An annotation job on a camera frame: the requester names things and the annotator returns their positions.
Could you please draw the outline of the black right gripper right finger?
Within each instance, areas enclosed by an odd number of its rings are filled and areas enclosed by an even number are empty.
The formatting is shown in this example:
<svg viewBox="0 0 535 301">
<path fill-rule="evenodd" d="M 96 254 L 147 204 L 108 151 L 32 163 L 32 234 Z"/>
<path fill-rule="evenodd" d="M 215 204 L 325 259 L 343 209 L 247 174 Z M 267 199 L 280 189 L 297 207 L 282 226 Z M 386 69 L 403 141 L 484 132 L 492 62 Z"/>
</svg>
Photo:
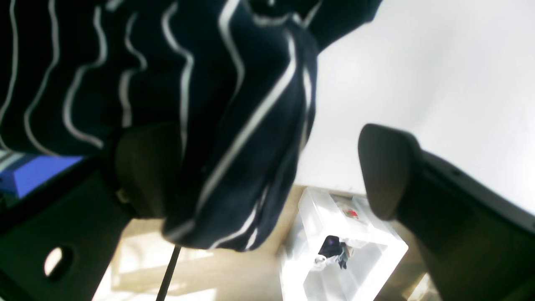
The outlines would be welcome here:
<svg viewBox="0 0 535 301">
<path fill-rule="evenodd" d="M 358 152 L 373 213 L 413 234 L 443 301 L 533 301 L 533 214 L 409 132 L 367 124 Z"/>
</svg>

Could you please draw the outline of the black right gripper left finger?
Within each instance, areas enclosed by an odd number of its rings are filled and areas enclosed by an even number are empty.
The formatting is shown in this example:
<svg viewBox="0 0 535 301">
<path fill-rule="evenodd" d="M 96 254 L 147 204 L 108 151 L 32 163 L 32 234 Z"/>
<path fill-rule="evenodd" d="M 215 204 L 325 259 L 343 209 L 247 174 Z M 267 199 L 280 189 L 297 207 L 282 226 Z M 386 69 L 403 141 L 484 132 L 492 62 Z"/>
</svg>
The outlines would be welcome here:
<svg viewBox="0 0 535 301">
<path fill-rule="evenodd" d="M 1 299 L 90 301 L 128 223 L 168 216 L 181 149 L 177 124 L 129 128 L 3 210 Z"/>
</svg>

